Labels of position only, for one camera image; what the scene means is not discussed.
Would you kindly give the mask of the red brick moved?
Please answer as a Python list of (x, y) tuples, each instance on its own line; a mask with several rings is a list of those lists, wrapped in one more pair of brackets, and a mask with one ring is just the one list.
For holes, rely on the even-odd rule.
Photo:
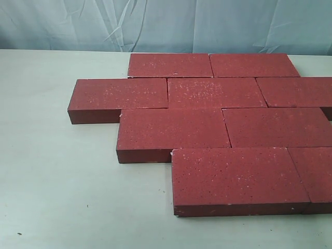
[(120, 115), (119, 163), (167, 163), (181, 148), (229, 148), (220, 108), (125, 109)]

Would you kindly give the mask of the red brick front row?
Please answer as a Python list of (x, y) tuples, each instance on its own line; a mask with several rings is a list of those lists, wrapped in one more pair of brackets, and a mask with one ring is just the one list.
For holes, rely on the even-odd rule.
[(286, 148), (175, 149), (179, 217), (301, 214), (309, 196)]

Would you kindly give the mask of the red brick back far right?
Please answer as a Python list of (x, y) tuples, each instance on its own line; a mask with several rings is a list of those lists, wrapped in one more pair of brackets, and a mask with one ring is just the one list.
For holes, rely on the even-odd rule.
[(211, 54), (214, 77), (300, 77), (284, 53)]

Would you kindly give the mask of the red brick second row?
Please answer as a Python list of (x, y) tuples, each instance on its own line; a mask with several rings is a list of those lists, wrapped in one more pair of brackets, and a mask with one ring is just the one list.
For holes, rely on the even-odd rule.
[(228, 108), (232, 147), (331, 147), (331, 124), (318, 107)]

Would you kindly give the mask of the red brick front right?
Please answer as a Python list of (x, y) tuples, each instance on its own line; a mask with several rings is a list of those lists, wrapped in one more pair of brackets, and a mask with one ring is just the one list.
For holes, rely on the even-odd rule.
[(331, 148), (298, 147), (288, 152), (310, 199), (304, 214), (331, 213)]

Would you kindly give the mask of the white backdrop curtain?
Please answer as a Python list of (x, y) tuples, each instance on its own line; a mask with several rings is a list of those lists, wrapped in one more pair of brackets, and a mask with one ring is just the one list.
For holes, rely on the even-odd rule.
[(331, 55), (331, 1), (1, 1), (1, 48)]

